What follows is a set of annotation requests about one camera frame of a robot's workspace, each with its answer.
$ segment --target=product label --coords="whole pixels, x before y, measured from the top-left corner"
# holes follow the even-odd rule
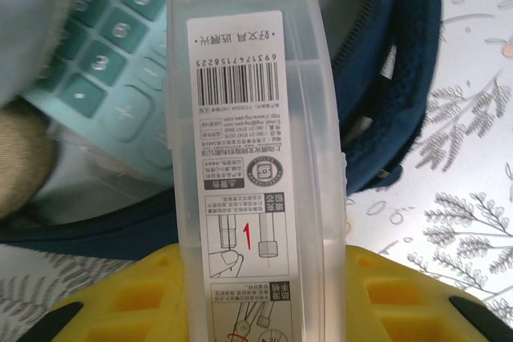
[[[210,342],[301,342],[280,11],[188,21]]]

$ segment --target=navy fabric strap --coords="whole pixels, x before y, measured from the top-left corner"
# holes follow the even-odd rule
[[[418,133],[437,58],[440,14],[441,0],[369,0],[333,64],[339,117],[342,123],[353,121],[379,78],[390,36],[397,47],[394,75],[383,82],[383,103],[377,103],[373,124],[361,137],[342,144],[348,195],[365,189]],[[173,190],[95,219],[41,230],[0,230],[0,243],[124,260],[139,260],[176,242]]]

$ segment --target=plastic case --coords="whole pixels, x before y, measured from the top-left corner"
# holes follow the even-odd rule
[[[168,78],[172,81],[164,87],[164,97],[168,138],[173,138],[169,145],[188,290],[190,341],[214,339],[212,334],[208,338],[212,319],[207,304],[212,298],[206,295],[204,280],[205,218],[200,214],[196,173],[192,99],[196,85],[192,85],[189,64],[188,21],[275,10],[283,16],[294,203],[294,212],[287,215],[293,215],[296,223],[302,312],[301,331],[282,340],[345,339],[345,294],[341,284],[345,279],[345,157],[341,153],[333,76],[318,0],[168,0]],[[273,334],[268,333],[248,340],[234,332],[227,340],[257,342],[266,340],[265,336],[273,340]]]

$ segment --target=table surface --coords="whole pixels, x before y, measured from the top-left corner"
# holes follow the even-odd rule
[[[477,296],[513,326],[513,0],[443,0],[422,137],[388,189],[351,195],[347,242]],[[0,246],[0,341],[129,265]]]

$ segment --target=bag strap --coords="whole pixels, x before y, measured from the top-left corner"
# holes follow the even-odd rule
[[[368,56],[372,56],[372,61],[366,62],[370,66],[372,62],[378,63],[379,56],[369,53],[380,51],[379,44],[385,42],[388,26],[394,33],[398,56],[394,77],[386,88],[385,102],[381,104],[371,128],[361,138],[343,145],[349,161],[348,193],[364,188],[393,158],[396,153],[392,148],[394,143],[397,149],[397,143],[406,142],[421,121],[438,50],[440,0],[372,2],[376,4],[373,17],[367,20],[364,26],[366,30],[359,35],[360,40],[353,43],[357,51],[346,64],[351,66],[358,59],[365,61]],[[394,16],[390,18],[392,5]],[[361,84],[361,89],[366,89],[366,85],[377,77],[376,74],[372,74],[372,77],[368,74],[374,70],[379,72],[381,67],[376,64],[355,68],[358,73],[367,73],[362,83],[347,83],[354,78],[343,77],[341,67],[333,72],[340,116],[345,115],[345,104],[341,98],[345,90],[351,88],[346,85]],[[364,100],[363,97],[362,91],[360,95],[355,95],[355,100]],[[390,152],[390,159],[383,162],[383,154],[387,151]],[[0,230],[0,243],[12,246],[122,260],[139,260],[176,242],[178,231],[173,190],[94,219],[29,231]]]

